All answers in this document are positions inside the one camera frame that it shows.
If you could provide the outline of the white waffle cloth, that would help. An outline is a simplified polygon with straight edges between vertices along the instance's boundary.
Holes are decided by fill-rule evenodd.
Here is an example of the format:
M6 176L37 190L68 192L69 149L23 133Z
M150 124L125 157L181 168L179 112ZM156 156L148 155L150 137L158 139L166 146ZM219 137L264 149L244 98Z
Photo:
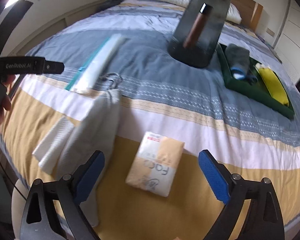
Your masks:
M43 172L49 175L53 173L73 129L74 124L66 117L61 117L34 149L32 155L37 159L38 166Z

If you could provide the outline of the grey drawstring bag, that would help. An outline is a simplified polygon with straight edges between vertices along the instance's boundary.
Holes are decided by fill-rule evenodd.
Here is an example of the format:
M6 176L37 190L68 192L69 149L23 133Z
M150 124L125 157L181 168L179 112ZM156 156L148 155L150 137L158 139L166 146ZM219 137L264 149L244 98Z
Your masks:
M57 179L65 174L73 174L96 150L104 153L105 166L87 200L80 205L93 227L98 225L96 189L111 159L121 108L121 91L117 85L122 77L117 73L109 73L102 76L102 79L107 79L112 84L93 101L87 116L74 128L61 153L56 172Z

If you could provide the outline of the clear zip pouch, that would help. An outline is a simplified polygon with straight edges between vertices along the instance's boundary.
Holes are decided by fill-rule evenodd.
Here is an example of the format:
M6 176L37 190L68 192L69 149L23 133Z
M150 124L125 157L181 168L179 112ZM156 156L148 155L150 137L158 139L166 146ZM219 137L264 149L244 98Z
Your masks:
M125 38L121 34L114 34L106 38L85 64L78 69L65 89L78 94L87 94L124 41Z

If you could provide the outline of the beige tissue pack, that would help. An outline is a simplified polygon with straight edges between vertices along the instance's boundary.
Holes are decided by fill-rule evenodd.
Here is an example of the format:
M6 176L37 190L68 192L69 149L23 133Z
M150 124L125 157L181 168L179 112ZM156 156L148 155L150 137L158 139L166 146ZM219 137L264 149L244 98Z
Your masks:
M184 142L146 132L126 183L137 189L168 197L184 145Z

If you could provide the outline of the yellow microfibre cloth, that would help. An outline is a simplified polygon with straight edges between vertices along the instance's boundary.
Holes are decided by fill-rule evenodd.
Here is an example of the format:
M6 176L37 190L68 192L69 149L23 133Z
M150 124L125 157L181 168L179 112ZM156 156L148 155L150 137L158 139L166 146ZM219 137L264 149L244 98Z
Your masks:
M270 96L282 105L289 106L287 93L277 75L264 64L257 63L255 67Z

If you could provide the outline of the dark grey fleece cloth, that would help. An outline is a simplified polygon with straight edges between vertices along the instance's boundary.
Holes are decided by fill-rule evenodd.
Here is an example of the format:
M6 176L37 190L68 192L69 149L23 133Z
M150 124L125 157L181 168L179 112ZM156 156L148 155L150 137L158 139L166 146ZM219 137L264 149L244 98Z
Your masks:
M225 57L231 70L240 70L247 73L250 66L250 51L237 46L229 44L225 51Z

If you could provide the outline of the dark green tray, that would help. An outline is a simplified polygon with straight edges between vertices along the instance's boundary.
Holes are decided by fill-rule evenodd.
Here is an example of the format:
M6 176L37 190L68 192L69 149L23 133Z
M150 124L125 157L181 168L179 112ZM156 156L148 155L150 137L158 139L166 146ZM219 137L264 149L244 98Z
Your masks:
M216 52L221 65L221 71L223 74L225 87L227 89L245 95L248 98L257 101L271 108L272 110L277 111L278 113L282 114L288 119L292 120L294 118L295 112L289 97L287 97L289 101L288 106L279 103L277 100L271 97L270 93L267 90L266 85L264 84L264 81L262 80L259 73L255 69L255 64L257 64L258 61L256 61L253 58L250 58L250 71L256 76L257 82L250 83L247 81L237 80L232 76L230 72L230 67L228 65L228 62L224 54L225 49L226 49L226 45L217 44Z

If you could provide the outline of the striped bed cover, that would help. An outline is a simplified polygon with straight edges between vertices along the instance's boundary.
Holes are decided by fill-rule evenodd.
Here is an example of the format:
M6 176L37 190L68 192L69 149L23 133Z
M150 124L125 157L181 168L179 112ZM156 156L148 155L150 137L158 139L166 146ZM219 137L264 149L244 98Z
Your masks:
M53 180L56 175L43 172L32 152L61 117L79 125L112 84L102 76L117 73L122 77L117 85L120 122L110 164L96 190L101 239L202 239L223 207L198 167L203 149L245 179L269 178L288 230L300 221L300 93L263 43L230 27L224 28L221 42L248 48L276 72L294 108L292 120L227 89L217 55L203 69L171 58L167 45L182 14L170 4L125 0L34 47L30 55L62 61L65 70L23 79L1 127L0 148L26 187L37 178ZM93 88L87 94L67 91L78 69L114 34L125 41ZM166 198L126 184L148 131L185 143Z

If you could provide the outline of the dark smoked glass vase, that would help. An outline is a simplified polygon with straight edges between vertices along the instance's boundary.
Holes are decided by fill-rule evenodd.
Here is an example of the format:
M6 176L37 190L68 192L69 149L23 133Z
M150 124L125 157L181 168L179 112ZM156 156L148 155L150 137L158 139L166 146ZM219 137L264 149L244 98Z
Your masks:
M209 65L231 0L190 0L167 51L174 59L195 68Z

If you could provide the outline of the brown bottle in vase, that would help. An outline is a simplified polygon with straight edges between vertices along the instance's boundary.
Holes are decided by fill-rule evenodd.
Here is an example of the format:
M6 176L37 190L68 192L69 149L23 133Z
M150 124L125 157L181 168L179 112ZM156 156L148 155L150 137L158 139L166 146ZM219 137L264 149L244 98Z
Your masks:
M206 3L202 5L192 25L192 28L183 43L183 47L185 49L193 48L196 45L203 29L205 28L205 25L210 17L212 10L213 7Z

